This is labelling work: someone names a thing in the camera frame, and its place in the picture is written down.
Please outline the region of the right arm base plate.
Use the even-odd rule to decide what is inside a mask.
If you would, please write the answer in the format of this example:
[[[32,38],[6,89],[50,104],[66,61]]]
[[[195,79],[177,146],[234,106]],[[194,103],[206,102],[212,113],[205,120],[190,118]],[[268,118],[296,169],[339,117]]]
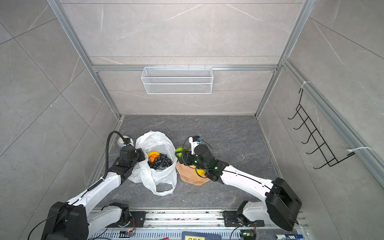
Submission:
[[[264,227],[263,220],[249,221],[245,217],[239,217],[236,211],[223,211],[225,227]]]

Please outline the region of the yellow fake lemon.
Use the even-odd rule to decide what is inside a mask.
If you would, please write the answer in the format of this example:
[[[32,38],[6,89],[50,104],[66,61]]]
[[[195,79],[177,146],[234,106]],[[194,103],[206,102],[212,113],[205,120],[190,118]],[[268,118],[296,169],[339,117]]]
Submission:
[[[201,176],[201,177],[205,177],[205,171],[204,170],[199,170],[199,169],[195,169],[196,173]]]

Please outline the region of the pink scalloped plate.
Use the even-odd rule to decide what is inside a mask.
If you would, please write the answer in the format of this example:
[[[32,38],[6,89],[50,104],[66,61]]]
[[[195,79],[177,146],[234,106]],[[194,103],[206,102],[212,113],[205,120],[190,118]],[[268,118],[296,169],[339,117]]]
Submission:
[[[180,163],[176,163],[176,169],[181,179],[186,183],[196,185],[196,186],[201,186],[210,181],[210,179],[206,177],[199,176],[196,173],[195,168],[191,168],[191,167],[182,165]]]

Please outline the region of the orange fake fruit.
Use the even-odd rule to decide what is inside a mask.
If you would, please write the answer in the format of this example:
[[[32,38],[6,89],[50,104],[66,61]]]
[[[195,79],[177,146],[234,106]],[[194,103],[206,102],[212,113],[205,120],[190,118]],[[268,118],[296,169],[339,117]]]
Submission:
[[[149,157],[149,161],[153,163],[159,156],[153,155]]]

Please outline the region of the yellow fake banana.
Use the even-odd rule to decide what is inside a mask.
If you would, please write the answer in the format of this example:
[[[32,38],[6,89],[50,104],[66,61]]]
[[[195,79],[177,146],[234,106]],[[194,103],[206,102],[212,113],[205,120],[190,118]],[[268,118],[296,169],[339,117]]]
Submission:
[[[148,156],[149,156],[149,157],[150,157],[150,156],[153,156],[153,155],[159,156],[160,153],[159,153],[159,152],[149,152],[149,153],[148,153]]]

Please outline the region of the green textured fake fruit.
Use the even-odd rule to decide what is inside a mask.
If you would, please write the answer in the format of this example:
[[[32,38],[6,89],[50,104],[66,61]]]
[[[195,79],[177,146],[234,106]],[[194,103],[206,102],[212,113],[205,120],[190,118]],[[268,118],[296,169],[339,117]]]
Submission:
[[[185,147],[179,147],[175,151],[175,156],[180,159],[183,155],[183,152],[186,151],[187,149]]]

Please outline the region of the dark fake grape bunch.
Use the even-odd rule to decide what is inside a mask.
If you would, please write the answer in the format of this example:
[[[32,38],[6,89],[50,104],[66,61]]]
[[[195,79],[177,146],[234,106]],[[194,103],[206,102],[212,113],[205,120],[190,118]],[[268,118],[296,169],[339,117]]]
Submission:
[[[173,164],[173,160],[165,154],[160,154],[160,156],[153,163],[148,161],[148,164],[151,169],[164,170]]]

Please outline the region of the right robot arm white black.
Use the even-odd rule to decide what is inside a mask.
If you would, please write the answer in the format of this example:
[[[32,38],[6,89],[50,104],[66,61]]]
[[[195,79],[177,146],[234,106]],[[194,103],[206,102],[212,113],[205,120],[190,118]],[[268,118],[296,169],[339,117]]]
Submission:
[[[190,148],[182,146],[175,151],[181,165],[196,174],[204,171],[200,178],[236,187],[259,199],[258,202],[243,201],[237,209],[236,219],[242,226],[269,219],[279,228],[292,231],[298,224],[302,201],[284,179],[262,179],[236,169],[215,158],[211,146],[199,136],[188,137],[186,141]]]

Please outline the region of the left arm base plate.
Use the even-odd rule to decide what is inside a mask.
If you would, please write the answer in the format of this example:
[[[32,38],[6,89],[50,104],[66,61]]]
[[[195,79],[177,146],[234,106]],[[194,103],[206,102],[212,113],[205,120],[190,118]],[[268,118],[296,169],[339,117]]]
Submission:
[[[130,218],[121,224],[118,224],[120,228],[143,228],[145,219],[146,219],[146,212],[145,211],[137,211],[137,212],[130,212]]]

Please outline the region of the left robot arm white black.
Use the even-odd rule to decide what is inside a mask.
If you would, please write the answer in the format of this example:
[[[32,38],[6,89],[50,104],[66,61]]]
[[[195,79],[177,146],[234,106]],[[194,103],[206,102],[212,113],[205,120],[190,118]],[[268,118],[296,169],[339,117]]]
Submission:
[[[132,174],[134,166],[146,159],[142,149],[127,145],[109,168],[107,175],[67,202],[57,202],[49,210],[42,234],[43,240],[86,240],[101,229],[116,224],[125,227],[132,222],[129,206],[111,203],[92,214],[95,206],[119,187]]]

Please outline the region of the white plastic bag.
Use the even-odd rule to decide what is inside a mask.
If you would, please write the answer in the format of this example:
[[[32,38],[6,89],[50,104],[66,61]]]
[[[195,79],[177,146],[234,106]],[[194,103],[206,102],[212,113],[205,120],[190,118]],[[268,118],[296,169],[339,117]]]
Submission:
[[[156,196],[167,196],[177,185],[175,147],[162,132],[149,131],[136,140],[135,147],[144,152],[145,159],[137,163],[129,180],[142,183]]]

